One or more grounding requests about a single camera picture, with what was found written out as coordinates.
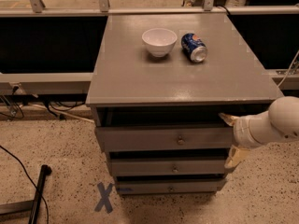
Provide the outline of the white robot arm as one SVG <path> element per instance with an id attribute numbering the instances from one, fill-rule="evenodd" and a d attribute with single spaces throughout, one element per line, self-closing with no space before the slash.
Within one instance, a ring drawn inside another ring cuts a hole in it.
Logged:
<path id="1" fill-rule="evenodd" d="M 299 140 L 299 98 L 284 96 L 276 99 L 267 111 L 256 115 L 219 116 L 233 128 L 234 142 L 224 164 L 234 169 L 249 152 L 272 142 L 285 143 Z"/>

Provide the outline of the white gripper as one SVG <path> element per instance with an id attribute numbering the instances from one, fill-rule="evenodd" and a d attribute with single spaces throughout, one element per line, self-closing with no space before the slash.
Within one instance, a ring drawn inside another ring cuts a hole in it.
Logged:
<path id="1" fill-rule="evenodd" d="M 233 130 L 237 147 L 230 147 L 228 158 L 224 164 L 226 169 L 233 169 L 249 155 L 250 149 L 261 147 L 263 145 L 263 143 L 254 138 L 251 133 L 252 127 L 250 126 L 253 121 L 260 123 L 263 118 L 260 115 L 238 117 L 225 113 L 219 113 L 219 117 L 227 125 L 231 127 L 234 126 Z"/>

